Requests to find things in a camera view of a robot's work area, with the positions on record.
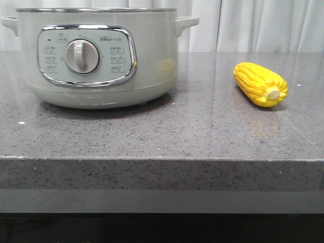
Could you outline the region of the yellow corn cob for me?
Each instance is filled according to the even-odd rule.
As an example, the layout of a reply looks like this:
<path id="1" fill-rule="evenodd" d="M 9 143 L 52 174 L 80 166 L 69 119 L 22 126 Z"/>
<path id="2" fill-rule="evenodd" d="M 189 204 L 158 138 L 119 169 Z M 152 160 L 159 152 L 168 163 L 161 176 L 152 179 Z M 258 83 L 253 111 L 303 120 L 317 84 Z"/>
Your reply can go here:
<path id="1" fill-rule="evenodd" d="M 257 106 L 274 107 L 288 96 L 286 80 L 261 65 L 242 62 L 235 66 L 233 75 L 240 89 Z"/>

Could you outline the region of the pale green electric cooking pot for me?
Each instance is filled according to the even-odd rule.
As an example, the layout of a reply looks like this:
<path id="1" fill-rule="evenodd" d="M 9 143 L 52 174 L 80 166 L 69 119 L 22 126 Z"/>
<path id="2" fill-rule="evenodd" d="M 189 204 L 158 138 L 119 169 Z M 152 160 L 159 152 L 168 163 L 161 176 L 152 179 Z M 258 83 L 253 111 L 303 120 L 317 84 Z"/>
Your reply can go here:
<path id="1" fill-rule="evenodd" d="M 168 92 L 178 76 L 178 38 L 199 19 L 171 8 L 17 8 L 1 24 L 20 38 L 25 81 L 40 99 L 77 109 L 137 105 Z M 85 39 L 99 51 L 89 74 L 65 63 Z"/>

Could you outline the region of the grey round control knob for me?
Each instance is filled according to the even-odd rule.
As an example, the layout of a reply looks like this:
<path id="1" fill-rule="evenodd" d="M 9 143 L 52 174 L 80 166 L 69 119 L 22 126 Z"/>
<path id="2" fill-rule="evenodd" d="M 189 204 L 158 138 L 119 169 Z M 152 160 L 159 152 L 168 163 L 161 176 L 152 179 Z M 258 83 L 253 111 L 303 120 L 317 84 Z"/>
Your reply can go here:
<path id="1" fill-rule="evenodd" d="M 92 73 L 100 63 L 96 46 L 88 40 L 76 39 L 65 48 L 65 63 L 76 74 Z"/>

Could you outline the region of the white curtain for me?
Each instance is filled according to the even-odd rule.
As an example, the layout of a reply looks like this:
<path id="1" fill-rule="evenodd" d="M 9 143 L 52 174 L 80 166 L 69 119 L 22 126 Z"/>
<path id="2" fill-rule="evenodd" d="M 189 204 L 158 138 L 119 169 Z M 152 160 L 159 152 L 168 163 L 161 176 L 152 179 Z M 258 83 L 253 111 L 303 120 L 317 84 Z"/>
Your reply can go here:
<path id="1" fill-rule="evenodd" d="M 323 1 L 1 1 L 1 16 L 17 8 L 175 8 L 199 18 L 180 52 L 323 52 Z"/>

